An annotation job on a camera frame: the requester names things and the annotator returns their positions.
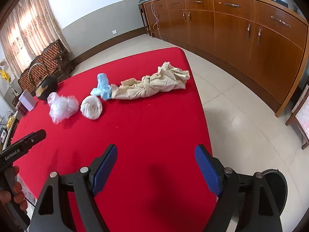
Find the silver bolt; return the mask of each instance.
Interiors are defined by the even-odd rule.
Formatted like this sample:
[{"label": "silver bolt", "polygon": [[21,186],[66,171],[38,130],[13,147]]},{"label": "silver bolt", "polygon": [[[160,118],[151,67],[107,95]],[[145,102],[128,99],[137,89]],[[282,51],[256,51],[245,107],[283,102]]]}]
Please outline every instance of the silver bolt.
[{"label": "silver bolt", "polygon": [[57,176],[57,172],[51,172],[49,176],[51,178],[55,178]]},{"label": "silver bolt", "polygon": [[225,171],[226,173],[232,173],[232,172],[233,172],[233,169],[230,168],[230,167],[226,167],[226,168],[224,169],[224,171]]},{"label": "silver bolt", "polygon": [[81,172],[81,173],[87,173],[88,172],[88,167],[82,167],[79,171]]},{"label": "silver bolt", "polygon": [[256,173],[255,176],[259,179],[262,179],[263,178],[263,175],[261,173]]}]

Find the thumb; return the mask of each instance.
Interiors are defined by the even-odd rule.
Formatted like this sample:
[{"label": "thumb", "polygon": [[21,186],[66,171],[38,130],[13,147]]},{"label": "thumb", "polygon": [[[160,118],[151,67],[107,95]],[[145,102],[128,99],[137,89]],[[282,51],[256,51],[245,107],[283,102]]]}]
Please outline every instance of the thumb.
[{"label": "thumb", "polygon": [[2,204],[8,203],[11,201],[11,194],[8,191],[0,191],[0,200]]}]

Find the finger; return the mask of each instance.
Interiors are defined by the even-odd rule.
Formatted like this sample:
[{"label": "finger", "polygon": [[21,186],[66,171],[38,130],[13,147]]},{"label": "finger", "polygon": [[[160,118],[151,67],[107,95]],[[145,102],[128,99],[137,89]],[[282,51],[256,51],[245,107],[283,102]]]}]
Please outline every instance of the finger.
[{"label": "finger", "polygon": [[25,200],[25,194],[23,192],[20,192],[14,196],[14,201],[16,203],[22,203],[24,200]]},{"label": "finger", "polygon": [[14,169],[15,169],[15,176],[16,176],[19,173],[19,166],[14,166]]},{"label": "finger", "polygon": [[22,189],[23,189],[23,188],[22,188],[21,184],[20,184],[19,182],[15,182],[15,184],[14,184],[14,186],[13,186],[13,191],[14,191],[16,194],[18,194],[18,193],[21,192]]},{"label": "finger", "polygon": [[8,191],[0,191],[0,199],[2,204],[10,202],[11,200],[11,194]]},{"label": "finger", "polygon": [[27,208],[28,208],[28,203],[27,203],[27,201],[26,201],[26,200],[22,201],[22,202],[20,203],[20,209],[21,209],[22,211],[25,211]]}]

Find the basket handle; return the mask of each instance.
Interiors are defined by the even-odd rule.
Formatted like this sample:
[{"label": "basket handle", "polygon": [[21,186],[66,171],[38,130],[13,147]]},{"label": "basket handle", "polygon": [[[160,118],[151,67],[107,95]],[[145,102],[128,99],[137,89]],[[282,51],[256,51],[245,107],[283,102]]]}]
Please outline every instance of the basket handle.
[{"label": "basket handle", "polygon": [[43,66],[44,69],[45,69],[45,71],[47,72],[47,74],[50,75],[50,73],[48,72],[48,69],[46,68],[46,66],[45,66],[44,63],[35,63],[33,66],[31,66],[31,68],[30,68],[29,71],[28,71],[28,79],[29,79],[30,83],[32,84],[32,86],[34,86],[34,87],[36,87],[36,84],[35,84],[35,82],[34,82],[34,80],[33,80],[33,77],[32,77],[32,74],[31,74],[31,70],[32,70],[32,68],[33,68],[34,66],[36,66],[36,65],[41,65],[41,66]]}]

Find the clear plastic bag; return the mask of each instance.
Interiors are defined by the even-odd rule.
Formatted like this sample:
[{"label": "clear plastic bag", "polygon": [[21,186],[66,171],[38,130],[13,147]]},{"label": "clear plastic bag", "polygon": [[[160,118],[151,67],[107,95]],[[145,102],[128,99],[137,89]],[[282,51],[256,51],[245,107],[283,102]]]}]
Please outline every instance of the clear plastic bag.
[{"label": "clear plastic bag", "polygon": [[102,113],[102,110],[103,107],[101,100],[95,95],[86,97],[80,106],[82,115],[92,120],[98,119]]},{"label": "clear plastic bag", "polygon": [[50,107],[49,116],[54,124],[58,124],[65,118],[70,118],[77,113],[79,104],[75,96],[59,96],[56,92],[52,92],[47,103]]}]

